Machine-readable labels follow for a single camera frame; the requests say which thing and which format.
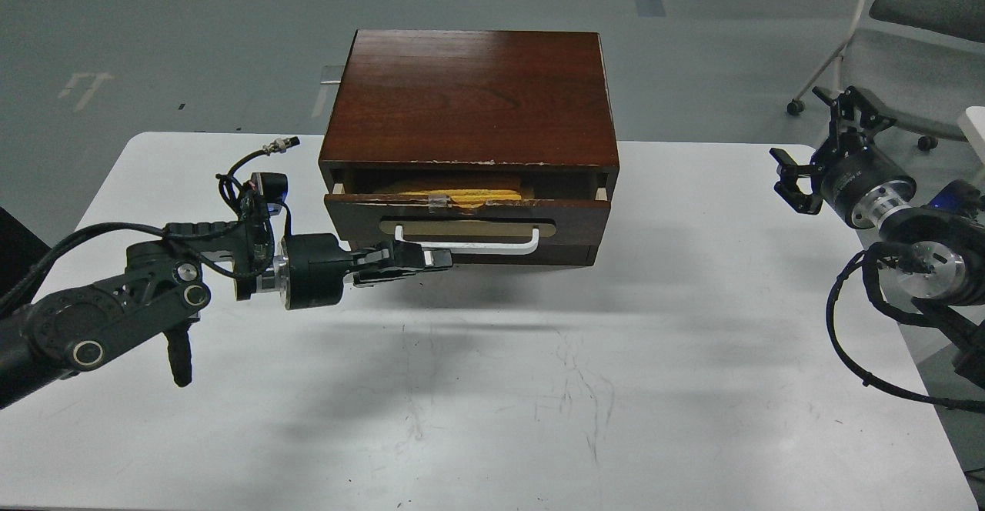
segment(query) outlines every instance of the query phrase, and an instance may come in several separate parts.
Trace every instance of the wooden box lid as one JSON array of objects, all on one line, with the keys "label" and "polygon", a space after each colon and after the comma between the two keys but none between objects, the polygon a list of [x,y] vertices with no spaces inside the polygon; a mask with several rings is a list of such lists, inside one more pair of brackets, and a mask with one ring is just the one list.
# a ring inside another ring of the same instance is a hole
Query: wooden box lid
[{"label": "wooden box lid", "polygon": [[319,161],[618,170],[599,35],[360,30]]}]

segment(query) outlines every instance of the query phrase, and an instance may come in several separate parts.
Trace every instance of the open drawer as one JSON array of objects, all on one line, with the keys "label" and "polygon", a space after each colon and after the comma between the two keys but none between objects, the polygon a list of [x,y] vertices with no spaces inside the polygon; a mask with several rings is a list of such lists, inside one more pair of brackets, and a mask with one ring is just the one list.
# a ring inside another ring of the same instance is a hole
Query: open drawer
[{"label": "open drawer", "polygon": [[592,265],[619,173],[599,36],[360,30],[318,161],[356,247]]},{"label": "open drawer", "polygon": [[[608,178],[594,172],[337,170],[333,178],[342,182],[325,206],[343,239],[356,247],[404,239],[450,249],[457,262],[592,265],[609,218]],[[454,188],[504,178],[520,189]],[[435,188],[420,189],[428,184]],[[397,192],[401,185],[419,189]]]}]

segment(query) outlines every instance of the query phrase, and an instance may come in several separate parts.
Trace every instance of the chair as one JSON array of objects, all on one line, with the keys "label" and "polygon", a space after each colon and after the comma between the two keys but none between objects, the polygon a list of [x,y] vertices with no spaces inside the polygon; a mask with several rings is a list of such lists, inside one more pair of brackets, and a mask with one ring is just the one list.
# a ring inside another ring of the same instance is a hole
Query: chair
[{"label": "chair", "polygon": [[[31,266],[49,249],[45,242],[0,207],[0,295],[6,294],[24,279]],[[12,309],[31,303],[37,292],[38,286],[32,287],[15,302]]]},{"label": "chair", "polygon": [[787,112],[803,111],[801,97],[834,64],[834,90],[866,88],[897,126],[921,135],[929,150],[937,139],[964,140],[957,117],[985,105],[985,0],[859,0],[844,42],[810,76]]}]

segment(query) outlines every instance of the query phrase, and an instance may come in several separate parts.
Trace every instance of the gray chair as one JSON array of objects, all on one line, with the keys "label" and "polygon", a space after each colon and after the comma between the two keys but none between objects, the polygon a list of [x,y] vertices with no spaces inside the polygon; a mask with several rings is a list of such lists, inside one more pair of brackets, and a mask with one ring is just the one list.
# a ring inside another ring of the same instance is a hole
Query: gray chair
[{"label": "gray chair", "polygon": [[936,139],[964,140],[957,117],[985,105],[985,0],[859,0],[848,36],[787,105],[803,111],[801,97],[828,66],[834,90],[855,85],[883,102],[897,126]]}]

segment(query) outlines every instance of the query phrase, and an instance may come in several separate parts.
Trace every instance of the white drawer handle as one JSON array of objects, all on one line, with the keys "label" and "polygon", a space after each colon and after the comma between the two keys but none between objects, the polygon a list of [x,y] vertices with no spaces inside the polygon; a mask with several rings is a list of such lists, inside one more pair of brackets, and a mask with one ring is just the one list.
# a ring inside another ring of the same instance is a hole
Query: white drawer handle
[{"label": "white drawer handle", "polygon": [[422,247],[432,250],[449,250],[453,254],[481,254],[481,255],[528,255],[537,250],[537,244],[541,241],[541,231],[533,227],[530,234],[530,241],[520,244],[482,244],[478,242],[421,242],[416,240],[404,239],[404,225],[398,224],[393,228],[393,237],[398,242],[409,242],[420,244]]}]

